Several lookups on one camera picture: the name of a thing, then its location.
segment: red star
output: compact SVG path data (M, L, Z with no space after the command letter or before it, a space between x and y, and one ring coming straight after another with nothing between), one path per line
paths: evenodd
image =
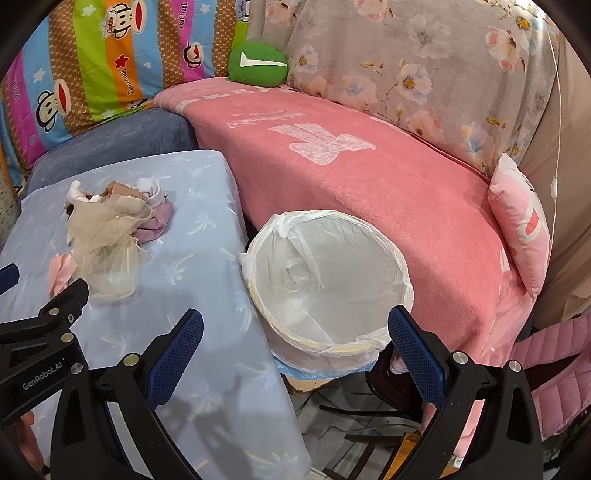
M115 60L115 68L116 69L124 69L125 64L127 64L128 60L129 60L129 58L127 58L125 55L121 54L121 56Z

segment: pink pillow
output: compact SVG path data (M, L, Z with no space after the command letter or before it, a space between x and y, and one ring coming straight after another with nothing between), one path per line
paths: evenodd
M525 288L535 300L546 278L550 233L540 199L507 154L501 156L491 178L488 202Z

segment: gray-blue cushion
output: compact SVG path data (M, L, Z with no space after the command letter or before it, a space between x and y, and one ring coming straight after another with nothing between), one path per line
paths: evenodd
M195 131L184 117L160 108L141 110L88 130L42 155L22 197L93 168L196 149Z

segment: pile of clothes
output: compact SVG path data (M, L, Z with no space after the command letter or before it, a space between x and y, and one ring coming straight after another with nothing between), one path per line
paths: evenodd
M173 211L158 180L140 178L134 186L112 181L100 194L83 191L74 180L64 208L72 250L50 260L50 297L66 288L71 278L83 278L94 299L114 301L132 295L147 255L139 245L160 237Z

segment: pink quilted jacket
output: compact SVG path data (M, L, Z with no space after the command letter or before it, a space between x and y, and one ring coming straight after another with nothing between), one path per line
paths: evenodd
M532 392L542 440L561 432L591 404L591 313L545 328L513 347L510 358L524 369L577 354Z

